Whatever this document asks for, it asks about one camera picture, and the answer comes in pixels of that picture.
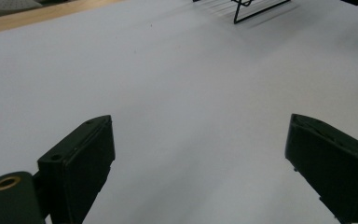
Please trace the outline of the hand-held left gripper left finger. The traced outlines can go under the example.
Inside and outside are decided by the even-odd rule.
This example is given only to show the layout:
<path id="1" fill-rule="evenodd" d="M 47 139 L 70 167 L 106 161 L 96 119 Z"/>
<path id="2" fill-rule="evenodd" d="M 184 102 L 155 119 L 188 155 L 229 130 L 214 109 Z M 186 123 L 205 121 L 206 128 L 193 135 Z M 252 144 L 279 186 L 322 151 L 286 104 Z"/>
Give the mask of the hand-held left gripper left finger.
<path id="1" fill-rule="evenodd" d="M 115 157 L 112 118 L 105 115 L 85 121 L 38 159 L 53 222 L 82 224 Z"/>

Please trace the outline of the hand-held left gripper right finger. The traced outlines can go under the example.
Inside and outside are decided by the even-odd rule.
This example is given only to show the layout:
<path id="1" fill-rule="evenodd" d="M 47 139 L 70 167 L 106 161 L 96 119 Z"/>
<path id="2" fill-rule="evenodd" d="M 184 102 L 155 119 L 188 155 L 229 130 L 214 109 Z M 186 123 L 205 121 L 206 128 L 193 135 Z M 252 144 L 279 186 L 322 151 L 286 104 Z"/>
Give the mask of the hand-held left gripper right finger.
<path id="1" fill-rule="evenodd" d="M 341 224 L 358 223 L 358 140 L 311 117 L 291 116 L 285 158 Z"/>

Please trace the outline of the black wire rack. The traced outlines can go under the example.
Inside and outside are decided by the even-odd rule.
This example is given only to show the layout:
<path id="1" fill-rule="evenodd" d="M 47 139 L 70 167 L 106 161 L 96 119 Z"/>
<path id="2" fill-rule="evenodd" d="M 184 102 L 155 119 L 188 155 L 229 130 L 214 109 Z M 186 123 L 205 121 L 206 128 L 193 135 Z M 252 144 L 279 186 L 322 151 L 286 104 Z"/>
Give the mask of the black wire rack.
<path id="1" fill-rule="evenodd" d="M 192 5 L 223 21 L 239 24 L 291 4 L 293 0 L 189 0 Z"/>

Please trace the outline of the grey perforated seat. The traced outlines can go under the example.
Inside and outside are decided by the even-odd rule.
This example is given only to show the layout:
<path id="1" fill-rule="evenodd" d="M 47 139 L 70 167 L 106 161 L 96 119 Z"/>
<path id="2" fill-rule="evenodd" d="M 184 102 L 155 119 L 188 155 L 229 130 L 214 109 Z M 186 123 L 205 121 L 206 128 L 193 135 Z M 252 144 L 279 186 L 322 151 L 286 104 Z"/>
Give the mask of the grey perforated seat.
<path id="1" fill-rule="evenodd" d="M 35 0 L 0 0 L 0 16 L 41 7 L 42 5 Z"/>

